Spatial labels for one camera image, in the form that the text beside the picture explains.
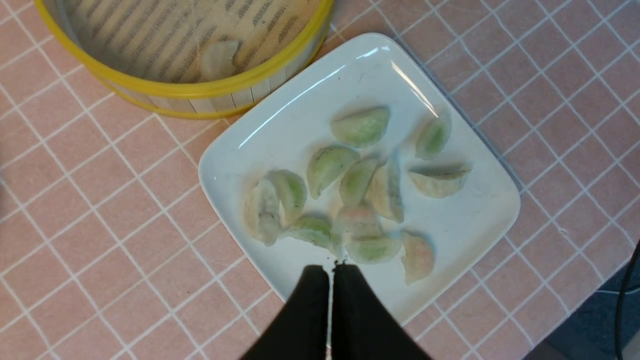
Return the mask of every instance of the steamed dumpling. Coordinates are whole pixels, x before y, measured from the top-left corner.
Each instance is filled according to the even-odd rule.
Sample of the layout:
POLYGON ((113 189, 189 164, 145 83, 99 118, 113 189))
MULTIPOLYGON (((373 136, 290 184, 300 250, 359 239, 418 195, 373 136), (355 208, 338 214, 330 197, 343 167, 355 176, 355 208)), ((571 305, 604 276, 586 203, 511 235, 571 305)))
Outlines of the steamed dumpling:
POLYGON ((402 243, 386 236, 365 236, 347 242, 349 257, 358 264, 382 264, 391 260, 400 251, 402 243))
POLYGON ((362 201, 377 166, 378 160, 369 159, 359 161, 347 170, 340 182, 340 198, 345 206, 353 207, 362 201))
POLYGON ((340 258, 340 236, 333 236, 331 224, 326 220, 314 217, 301 217, 293 223, 282 236, 306 241, 317 247, 323 247, 336 258, 340 258))
POLYGON ((358 161, 360 155, 344 146, 322 148, 311 157, 307 167, 307 182, 311 197, 317 199, 320 193, 340 175, 358 161))
POLYGON ((333 231, 337 234, 350 234, 355 238, 382 235, 378 217, 366 205, 340 209, 333 223, 333 231))
POLYGON ((444 110, 430 120, 424 127, 415 143, 415 156, 423 160, 432 160, 447 145, 451 136, 451 115, 444 110))
POLYGON ((404 221, 400 169, 395 158, 390 158, 375 171, 367 190, 367 199, 381 216, 397 223, 404 221))
POLYGON ((442 199, 460 191, 465 185, 471 167, 463 167, 459 171, 448 174, 423 175, 409 172, 409 178, 416 189, 425 196, 442 199))
POLYGON ((244 224, 249 234, 272 246, 280 233, 280 200, 271 181, 261 179, 244 201, 244 224))
POLYGON ((374 108, 331 123, 338 141, 363 149, 382 139, 389 123, 389 109, 374 108))
POLYGON ((307 187, 304 180, 288 170, 274 171, 270 173, 269 178, 282 203, 285 220, 292 222, 299 218, 307 201, 307 187))
POLYGON ((429 243, 418 236, 402 234, 405 255, 400 259, 404 265, 404 282, 409 285, 427 277, 435 265, 435 255, 429 243))

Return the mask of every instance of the steamer mesh liner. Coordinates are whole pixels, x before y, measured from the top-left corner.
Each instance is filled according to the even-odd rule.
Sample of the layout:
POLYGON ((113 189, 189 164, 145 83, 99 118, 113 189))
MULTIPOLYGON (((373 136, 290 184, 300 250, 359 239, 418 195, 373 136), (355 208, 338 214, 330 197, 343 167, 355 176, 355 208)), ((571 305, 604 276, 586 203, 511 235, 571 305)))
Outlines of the steamer mesh liner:
POLYGON ((58 0, 78 45, 141 79, 197 83, 202 49, 238 40, 234 75, 272 58, 307 25, 321 0, 58 0))

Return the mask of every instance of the black cable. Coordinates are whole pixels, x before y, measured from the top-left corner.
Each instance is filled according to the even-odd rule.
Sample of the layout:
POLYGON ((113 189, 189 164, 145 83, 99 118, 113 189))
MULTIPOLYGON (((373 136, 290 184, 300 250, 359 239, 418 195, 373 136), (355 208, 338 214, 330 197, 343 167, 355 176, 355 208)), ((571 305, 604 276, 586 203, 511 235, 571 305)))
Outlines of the black cable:
POLYGON ((631 274, 634 272, 634 267, 636 265, 636 261, 638 260, 638 256, 640 256, 640 239, 638 239, 638 244, 636 245, 636 249, 634 253, 631 255, 631 259, 629 260, 629 264, 627 267, 627 271, 625 272, 624 278, 622 278, 622 283, 620 284, 620 294, 618 294, 618 304, 616 305, 616 323, 614 325, 613 339, 616 347, 616 356, 618 360, 622 359, 622 344, 620 339, 620 332, 622 328, 622 306, 625 302, 625 292, 627 291, 627 286, 629 285, 629 281, 631 281, 631 274))

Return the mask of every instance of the tile surface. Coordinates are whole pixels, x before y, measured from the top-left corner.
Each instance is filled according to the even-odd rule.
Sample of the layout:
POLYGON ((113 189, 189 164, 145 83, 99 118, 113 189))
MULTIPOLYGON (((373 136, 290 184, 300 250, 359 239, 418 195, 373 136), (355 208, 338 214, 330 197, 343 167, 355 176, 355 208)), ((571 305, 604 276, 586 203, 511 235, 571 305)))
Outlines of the tile surface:
MULTIPOLYGON (((404 328, 439 359, 521 358, 640 237, 640 5, 337 0, 316 58, 370 31, 415 57, 522 191, 507 235, 404 328)), ((238 358, 283 302, 198 186, 237 117, 129 104, 27 0, 0 0, 0 48, 0 358, 238 358)))

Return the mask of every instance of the square plate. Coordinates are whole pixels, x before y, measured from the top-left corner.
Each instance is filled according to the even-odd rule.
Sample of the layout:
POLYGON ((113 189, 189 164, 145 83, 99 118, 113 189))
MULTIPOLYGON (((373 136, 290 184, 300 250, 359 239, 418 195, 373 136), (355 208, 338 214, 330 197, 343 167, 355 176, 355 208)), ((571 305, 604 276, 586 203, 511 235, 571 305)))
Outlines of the square plate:
MULTIPOLYGON (((361 157, 392 154, 400 159, 405 220, 382 219, 386 231, 406 229, 425 235, 435 248, 429 277, 407 286, 400 261, 361 265, 369 285, 399 323, 406 323, 460 278, 513 225, 520 196, 513 180, 415 62, 391 39, 379 34, 356 37, 291 79, 227 129, 204 152, 202 188, 238 245, 276 293, 287 300, 302 269, 324 266, 333 256, 304 241, 280 238, 265 247, 247 233, 244 196, 269 170, 288 169, 306 178, 311 155, 335 144, 329 122, 373 106, 391 110, 387 132, 361 157), (445 199, 429 199, 406 176, 426 162, 415 158, 415 133, 434 108, 449 108, 451 139, 429 166, 472 162, 465 187, 445 199)), ((322 211, 331 218, 341 207, 335 181, 319 199, 308 196, 303 213, 322 211)))

